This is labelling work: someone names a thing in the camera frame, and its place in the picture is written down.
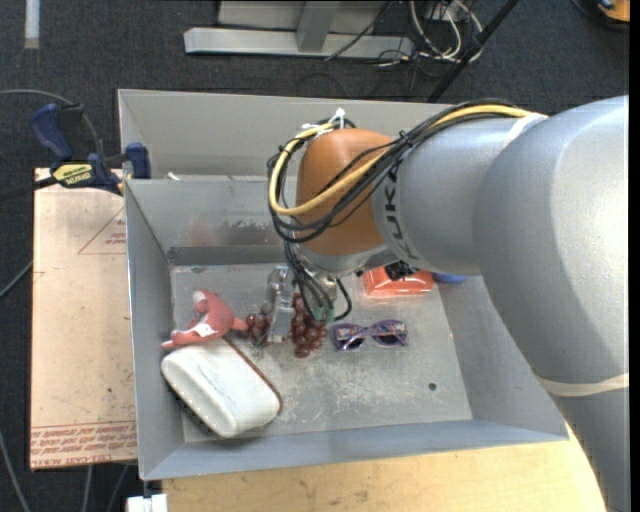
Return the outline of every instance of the purple sunglasses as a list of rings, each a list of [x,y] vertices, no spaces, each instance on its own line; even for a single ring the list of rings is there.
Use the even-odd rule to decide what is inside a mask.
[[[333,344],[340,350],[357,350],[367,336],[380,345],[393,347],[407,344],[407,326],[399,320],[382,320],[369,327],[356,324],[336,324],[330,329]]]

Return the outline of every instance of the clamp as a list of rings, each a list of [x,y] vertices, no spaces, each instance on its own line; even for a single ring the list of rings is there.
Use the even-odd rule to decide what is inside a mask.
[[[92,187],[114,194],[123,194],[123,179],[151,177],[151,165],[147,149],[139,142],[129,144],[125,152],[103,159],[98,152],[89,153],[86,159],[76,160],[61,125],[65,128],[78,123],[84,114],[82,105],[65,107],[58,111],[58,105],[49,103],[40,108],[29,120],[33,134],[40,144],[56,155],[51,166],[51,176],[37,183],[38,188],[59,183],[65,188]],[[111,171],[113,165],[131,162],[132,172],[120,178]]]

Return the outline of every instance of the wooden table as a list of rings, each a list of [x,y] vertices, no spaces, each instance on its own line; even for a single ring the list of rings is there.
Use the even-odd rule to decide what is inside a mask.
[[[171,512],[602,512],[577,439],[162,482]]]

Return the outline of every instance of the pink plastic animal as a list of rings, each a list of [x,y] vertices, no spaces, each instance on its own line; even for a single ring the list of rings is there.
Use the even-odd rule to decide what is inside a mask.
[[[220,297],[206,290],[193,294],[193,309],[196,313],[193,322],[184,331],[172,331],[171,340],[164,342],[162,348],[204,343],[224,336],[231,329],[246,331],[249,328],[244,320],[236,318]]]

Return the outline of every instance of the yellow clamp label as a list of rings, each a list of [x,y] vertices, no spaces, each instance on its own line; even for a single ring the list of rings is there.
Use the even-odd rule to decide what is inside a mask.
[[[53,177],[62,185],[72,187],[93,177],[89,164],[64,164],[53,171]]]

